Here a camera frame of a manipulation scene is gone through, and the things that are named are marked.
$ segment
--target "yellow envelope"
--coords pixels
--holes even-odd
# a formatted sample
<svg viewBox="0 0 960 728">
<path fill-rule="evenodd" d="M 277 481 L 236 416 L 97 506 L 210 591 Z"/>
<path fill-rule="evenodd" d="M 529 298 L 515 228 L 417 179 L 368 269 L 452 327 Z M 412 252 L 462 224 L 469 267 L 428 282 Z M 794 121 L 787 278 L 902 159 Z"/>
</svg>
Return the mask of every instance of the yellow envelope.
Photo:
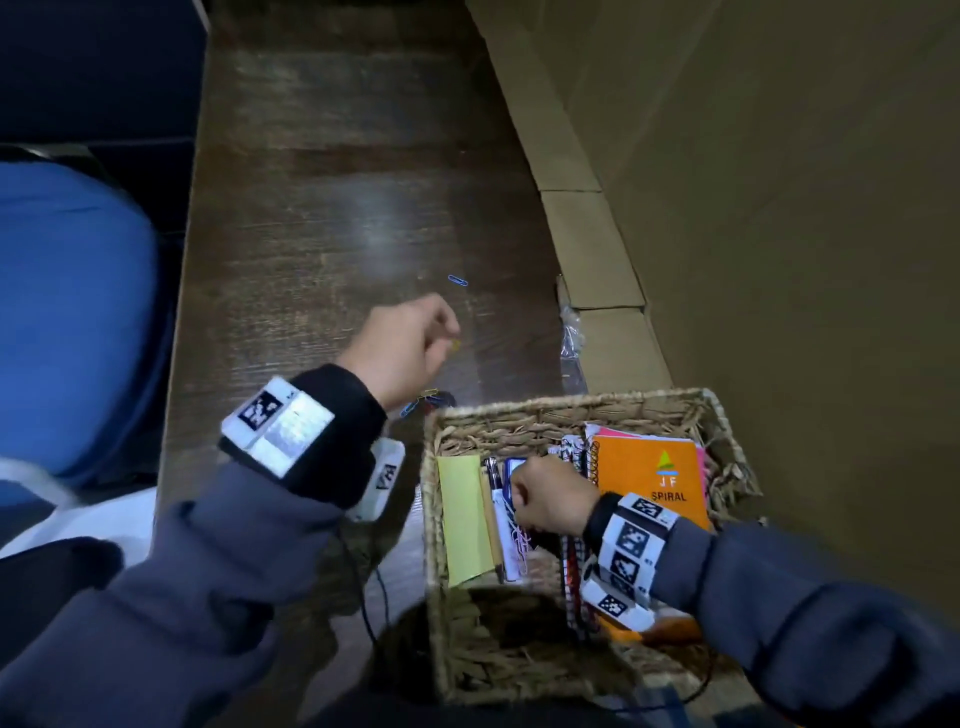
<svg viewBox="0 0 960 728">
<path fill-rule="evenodd" d="M 438 457 L 444 499 L 444 541 L 449 584 L 455 587 L 493 570 L 490 535 L 484 515 L 480 456 Z"/>
</svg>

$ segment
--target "chair seat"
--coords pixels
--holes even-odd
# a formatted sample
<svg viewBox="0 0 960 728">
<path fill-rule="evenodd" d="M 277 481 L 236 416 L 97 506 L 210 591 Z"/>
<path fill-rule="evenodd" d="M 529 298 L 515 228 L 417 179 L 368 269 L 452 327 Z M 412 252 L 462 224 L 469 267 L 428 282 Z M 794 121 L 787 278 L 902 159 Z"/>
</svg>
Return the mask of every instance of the chair seat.
<svg viewBox="0 0 960 728">
<path fill-rule="evenodd" d="M 0 163 L 0 455 L 89 477 L 138 411 L 158 287 L 156 233 L 122 193 Z M 0 504 L 26 497 L 0 489 Z"/>
</svg>

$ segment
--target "desk surface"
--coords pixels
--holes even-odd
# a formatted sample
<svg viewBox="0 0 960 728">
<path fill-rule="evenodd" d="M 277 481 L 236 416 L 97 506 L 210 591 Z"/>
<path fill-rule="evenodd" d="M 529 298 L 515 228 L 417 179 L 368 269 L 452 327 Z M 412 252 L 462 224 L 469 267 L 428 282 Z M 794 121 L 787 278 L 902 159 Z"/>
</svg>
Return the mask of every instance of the desk surface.
<svg viewBox="0 0 960 728">
<path fill-rule="evenodd" d="M 459 403 L 560 394 L 559 269 L 463 5 L 235 0 L 211 22 L 160 506 L 203 488 L 231 408 L 332 359 L 379 303 L 447 297 L 463 347 L 437 386 Z M 386 554 L 394 617 L 423 582 L 417 419 L 392 433 L 408 444 L 402 487 L 346 535 L 363 578 Z M 315 594 L 281 611 L 276 668 L 225 724 L 292 724 L 318 671 L 302 715 L 359 676 L 370 646 L 339 547 Z"/>
</svg>

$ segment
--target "fist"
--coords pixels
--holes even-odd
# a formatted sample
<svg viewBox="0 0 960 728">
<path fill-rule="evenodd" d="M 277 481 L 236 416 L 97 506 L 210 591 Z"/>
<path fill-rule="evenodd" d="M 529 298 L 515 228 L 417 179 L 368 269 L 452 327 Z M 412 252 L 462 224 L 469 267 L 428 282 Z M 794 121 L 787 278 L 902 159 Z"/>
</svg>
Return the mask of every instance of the fist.
<svg viewBox="0 0 960 728">
<path fill-rule="evenodd" d="M 516 521 L 524 528 L 582 536 L 600 491 L 554 455 L 528 458 L 510 477 Z"/>
<path fill-rule="evenodd" d="M 453 309 L 437 293 L 378 306 L 337 364 L 353 372 L 389 412 L 417 398 L 459 334 Z"/>
</svg>

